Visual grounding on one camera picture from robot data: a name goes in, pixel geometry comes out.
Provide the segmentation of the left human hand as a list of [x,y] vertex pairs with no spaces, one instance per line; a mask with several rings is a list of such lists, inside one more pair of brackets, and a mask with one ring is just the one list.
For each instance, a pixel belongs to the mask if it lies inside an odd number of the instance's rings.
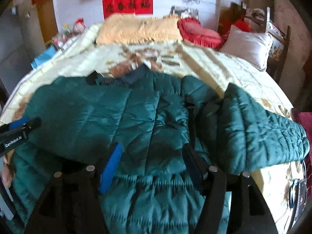
[[8,160],[6,155],[3,157],[3,162],[4,163],[3,163],[2,179],[3,179],[4,185],[7,188],[10,188],[15,178],[15,172],[11,168],[10,161]]

